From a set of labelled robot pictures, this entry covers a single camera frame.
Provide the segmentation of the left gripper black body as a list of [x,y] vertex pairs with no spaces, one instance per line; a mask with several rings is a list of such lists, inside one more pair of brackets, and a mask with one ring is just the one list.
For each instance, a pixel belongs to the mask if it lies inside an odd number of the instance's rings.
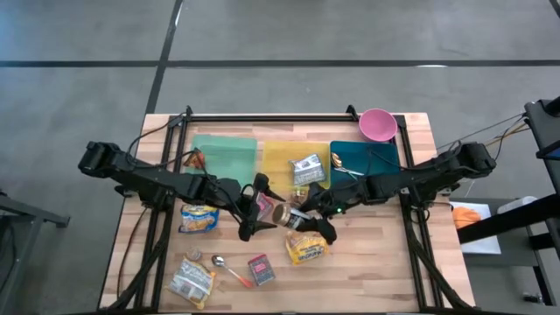
[[243,194],[239,186],[227,189],[227,210],[241,226],[257,227],[260,208],[253,196]]

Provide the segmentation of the blue-edged ramen packet silver back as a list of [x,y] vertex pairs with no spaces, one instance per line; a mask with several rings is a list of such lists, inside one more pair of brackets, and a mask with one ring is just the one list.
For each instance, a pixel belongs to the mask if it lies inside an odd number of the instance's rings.
[[289,164],[292,167],[293,184],[295,186],[306,186],[312,182],[326,180],[326,171],[317,153],[301,160],[290,160]]

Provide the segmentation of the saffron glass jar cork lid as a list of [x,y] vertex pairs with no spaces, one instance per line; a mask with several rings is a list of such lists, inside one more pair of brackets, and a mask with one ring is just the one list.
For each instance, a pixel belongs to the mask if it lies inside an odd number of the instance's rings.
[[288,203],[277,205],[272,213],[272,221],[275,224],[294,230],[311,219],[310,215],[300,212]]

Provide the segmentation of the orange-handled metal spoon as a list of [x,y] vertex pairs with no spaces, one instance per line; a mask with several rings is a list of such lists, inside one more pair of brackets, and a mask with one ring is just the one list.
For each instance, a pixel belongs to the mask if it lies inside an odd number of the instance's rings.
[[225,259],[220,256],[220,255],[213,255],[211,258],[211,261],[213,263],[214,266],[216,267],[222,267],[223,269],[225,269],[226,271],[228,271],[229,273],[231,273],[237,280],[239,280],[246,288],[252,288],[253,284],[246,278],[244,278],[243,276],[239,275],[238,273],[236,273],[234,270],[232,270],[231,268],[229,268],[226,264]]

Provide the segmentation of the blue soy sauce ramen packet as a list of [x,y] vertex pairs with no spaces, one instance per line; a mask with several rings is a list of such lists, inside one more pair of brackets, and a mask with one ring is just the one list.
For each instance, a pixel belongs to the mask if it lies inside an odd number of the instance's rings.
[[220,210],[212,206],[189,205],[181,207],[178,231],[184,234],[207,233],[218,224]]

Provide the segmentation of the orange spice packet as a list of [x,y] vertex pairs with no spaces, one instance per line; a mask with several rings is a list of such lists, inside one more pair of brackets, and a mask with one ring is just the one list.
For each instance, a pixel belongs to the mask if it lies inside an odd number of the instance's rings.
[[183,166],[198,170],[204,170],[206,168],[206,162],[203,152],[198,148],[194,148],[189,153],[188,158],[183,163]]

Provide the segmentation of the white and yellow ramen packet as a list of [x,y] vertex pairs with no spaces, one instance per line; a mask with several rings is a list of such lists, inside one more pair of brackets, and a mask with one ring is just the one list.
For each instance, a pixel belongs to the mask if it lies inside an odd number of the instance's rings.
[[204,265],[184,257],[166,289],[203,310],[212,294],[215,276]]

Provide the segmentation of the yellow plastic bin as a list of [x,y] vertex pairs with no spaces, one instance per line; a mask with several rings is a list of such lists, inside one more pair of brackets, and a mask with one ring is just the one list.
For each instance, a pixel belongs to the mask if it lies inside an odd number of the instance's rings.
[[301,160],[316,153],[323,165],[326,180],[319,184],[330,187],[330,169],[328,143],[268,141],[263,145],[260,172],[269,178],[272,191],[280,195],[289,195],[296,188],[293,185],[291,161]]

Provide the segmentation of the yellow chicken ramen packet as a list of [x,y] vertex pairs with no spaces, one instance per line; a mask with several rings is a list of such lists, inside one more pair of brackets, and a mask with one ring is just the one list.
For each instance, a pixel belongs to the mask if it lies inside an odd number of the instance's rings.
[[326,240],[315,233],[291,231],[285,236],[285,247],[294,265],[306,263],[329,253]]

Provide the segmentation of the green plastic bin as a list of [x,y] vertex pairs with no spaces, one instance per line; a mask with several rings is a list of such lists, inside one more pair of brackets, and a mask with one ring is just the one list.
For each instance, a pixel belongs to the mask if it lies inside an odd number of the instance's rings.
[[235,136],[196,135],[191,148],[204,155],[206,171],[217,178],[252,184],[256,171],[257,141]]

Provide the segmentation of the pink bowl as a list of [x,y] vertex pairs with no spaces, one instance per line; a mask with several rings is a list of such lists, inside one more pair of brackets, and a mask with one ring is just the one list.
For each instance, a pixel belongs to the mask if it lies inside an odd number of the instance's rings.
[[398,124],[391,113],[381,108],[371,108],[360,114],[360,133],[370,141],[387,142],[397,131]]

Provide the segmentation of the orange cloth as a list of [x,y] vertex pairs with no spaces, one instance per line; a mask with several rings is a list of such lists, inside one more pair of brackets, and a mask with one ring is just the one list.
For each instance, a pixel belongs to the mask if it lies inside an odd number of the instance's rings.
[[480,214],[468,207],[463,207],[463,206],[454,207],[453,210],[451,211],[451,214],[456,229],[465,228],[478,221],[481,221]]

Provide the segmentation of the white paper sheet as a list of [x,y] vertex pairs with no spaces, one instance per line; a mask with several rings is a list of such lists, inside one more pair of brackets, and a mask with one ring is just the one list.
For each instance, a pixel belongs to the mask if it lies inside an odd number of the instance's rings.
[[[488,219],[491,216],[488,204],[465,203],[465,202],[451,202],[452,208],[454,207],[468,207],[475,210],[480,214],[481,220]],[[477,255],[499,255],[501,247],[496,236],[489,236],[477,241],[471,241],[461,244],[461,250],[464,254],[477,254]]]

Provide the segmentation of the white plastic box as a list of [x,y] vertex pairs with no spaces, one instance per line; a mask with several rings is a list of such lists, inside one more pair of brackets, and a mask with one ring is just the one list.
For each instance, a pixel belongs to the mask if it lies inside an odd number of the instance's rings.
[[502,206],[499,206],[497,209],[497,214],[504,214],[508,211],[514,210],[518,207],[523,207],[526,206],[534,201],[537,200],[537,197],[534,196],[525,196],[519,199],[515,199],[511,202],[508,202],[507,204],[504,204]]

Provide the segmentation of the grey metal stand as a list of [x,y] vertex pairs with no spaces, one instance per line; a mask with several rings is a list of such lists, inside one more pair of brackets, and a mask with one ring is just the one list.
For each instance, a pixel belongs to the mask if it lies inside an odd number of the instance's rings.
[[11,253],[10,266],[0,279],[0,315],[11,312],[42,225],[51,222],[66,228],[69,221],[69,216],[16,201],[0,191],[0,269]]

